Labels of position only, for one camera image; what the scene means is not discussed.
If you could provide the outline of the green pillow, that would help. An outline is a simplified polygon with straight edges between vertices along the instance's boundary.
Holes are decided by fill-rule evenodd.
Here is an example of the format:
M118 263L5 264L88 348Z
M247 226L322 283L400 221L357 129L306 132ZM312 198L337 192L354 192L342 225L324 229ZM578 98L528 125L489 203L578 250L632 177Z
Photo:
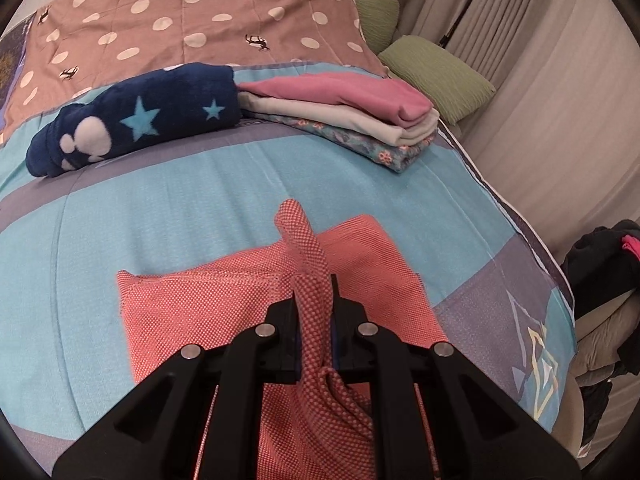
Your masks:
M447 50L417 36L402 36L378 58L391 74L427 96L440 118L454 126L487 105L494 85Z
M355 3L364 40L372 52L379 54L393 41L400 3L398 0L355 0Z

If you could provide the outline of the navy star fleece roll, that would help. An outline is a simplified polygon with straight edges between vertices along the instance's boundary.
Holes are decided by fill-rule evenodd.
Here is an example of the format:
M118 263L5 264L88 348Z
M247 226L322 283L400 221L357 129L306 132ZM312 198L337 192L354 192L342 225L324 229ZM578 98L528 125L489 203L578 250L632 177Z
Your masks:
M26 152L34 177L117 158L155 144L235 127L241 119L234 71L189 63L114 84L91 102L60 109Z

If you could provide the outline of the blue grey geometric bedspread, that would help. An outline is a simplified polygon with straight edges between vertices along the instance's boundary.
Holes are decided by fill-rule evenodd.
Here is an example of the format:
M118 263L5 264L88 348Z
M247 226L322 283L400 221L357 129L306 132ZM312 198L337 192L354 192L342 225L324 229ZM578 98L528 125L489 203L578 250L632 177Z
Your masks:
M116 273L270 244L290 197L319 230L378 220L452 343L553 427L575 353L570 290L447 129L401 174L254 123L38 180L25 154L50 120L30 118L1 151L1 408L43 469L131 388Z

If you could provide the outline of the dark floral pillow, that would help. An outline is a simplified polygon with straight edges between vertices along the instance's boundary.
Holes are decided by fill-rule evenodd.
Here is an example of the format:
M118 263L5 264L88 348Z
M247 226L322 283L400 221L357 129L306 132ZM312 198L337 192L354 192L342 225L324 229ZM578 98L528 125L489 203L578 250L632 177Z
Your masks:
M0 48L0 105L1 105L1 127L4 127L6 120L6 106L15 87L18 73L24 64L26 41L30 26L32 26L33 15L29 15L20 21L15 27L7 32L1 39Z

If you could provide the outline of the pink folded garment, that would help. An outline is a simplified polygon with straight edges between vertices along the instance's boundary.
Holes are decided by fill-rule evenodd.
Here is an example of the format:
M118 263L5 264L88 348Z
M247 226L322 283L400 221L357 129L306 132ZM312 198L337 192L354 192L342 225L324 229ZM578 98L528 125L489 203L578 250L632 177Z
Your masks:
M427 96L405 81L356 73L280 76L241 82L239 89L264 98L347 105L401 127L415 126L434 108Z

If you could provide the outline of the green pillow front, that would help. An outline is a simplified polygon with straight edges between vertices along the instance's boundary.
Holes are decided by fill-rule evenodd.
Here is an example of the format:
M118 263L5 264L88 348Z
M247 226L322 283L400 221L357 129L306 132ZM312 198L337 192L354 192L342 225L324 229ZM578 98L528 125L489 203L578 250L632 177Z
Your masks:
M440 118L454 126L487 105L494 85L447 50L417 36L402 36L378 58L391 74L427 96Z

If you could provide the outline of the white folded garment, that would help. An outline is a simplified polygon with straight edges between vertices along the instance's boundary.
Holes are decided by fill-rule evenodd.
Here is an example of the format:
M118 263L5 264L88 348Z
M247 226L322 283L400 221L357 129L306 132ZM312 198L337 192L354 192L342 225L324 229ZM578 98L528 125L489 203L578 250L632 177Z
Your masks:
M365 134L390 146L419 144L435 132L439 122L437 110L430 110L414 126L401 127L383 122L382 119L347 105L263 98L246 91L239 93L239 103L243 110L249 112L322 122Z

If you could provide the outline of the floral folded garment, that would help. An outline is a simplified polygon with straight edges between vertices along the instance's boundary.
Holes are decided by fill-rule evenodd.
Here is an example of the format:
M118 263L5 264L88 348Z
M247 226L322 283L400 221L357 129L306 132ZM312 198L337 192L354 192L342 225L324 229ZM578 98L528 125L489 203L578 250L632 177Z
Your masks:
M320 136L320 138L337 144L342 148L347 148L349 151L370 159L375 164L396 172L396 174L401 174L420 157L422 152L435 140L438 131L438 128L434 128L425 139L414 145L391 146L364 133L327 125L323 122L314 122L305 118L262 114L249 112L248 110L244 110L243 117L260 120L261 122L274 122L304 133Z

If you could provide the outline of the dark clothes on chair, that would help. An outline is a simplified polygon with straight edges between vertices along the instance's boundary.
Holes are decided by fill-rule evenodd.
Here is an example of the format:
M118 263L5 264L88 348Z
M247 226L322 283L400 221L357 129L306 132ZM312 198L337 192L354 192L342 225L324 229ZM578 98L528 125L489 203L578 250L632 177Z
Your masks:
M584 410L582 442L596 435L612 379L639 374L639 225L622 220L582 236L562 270L575 299L577 353L570 366Z

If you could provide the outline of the green pillow back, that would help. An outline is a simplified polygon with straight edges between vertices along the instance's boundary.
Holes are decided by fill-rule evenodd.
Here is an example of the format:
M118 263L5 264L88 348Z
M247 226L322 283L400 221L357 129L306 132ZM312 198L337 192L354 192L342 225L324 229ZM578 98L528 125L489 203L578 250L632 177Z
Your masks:
M355 0L355 3L364 40L372 52L379 54L393 41L400 3L398 0Z

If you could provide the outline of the grey curtain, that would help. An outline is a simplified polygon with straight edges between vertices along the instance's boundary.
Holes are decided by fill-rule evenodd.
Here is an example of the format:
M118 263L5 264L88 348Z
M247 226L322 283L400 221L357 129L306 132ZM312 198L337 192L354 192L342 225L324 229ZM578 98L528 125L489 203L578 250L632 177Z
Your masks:
M413 0L400 29L439 40L464 3ZM473 0L448 49L496 88L464 148L557 257L638 218L639 46L612 0Z

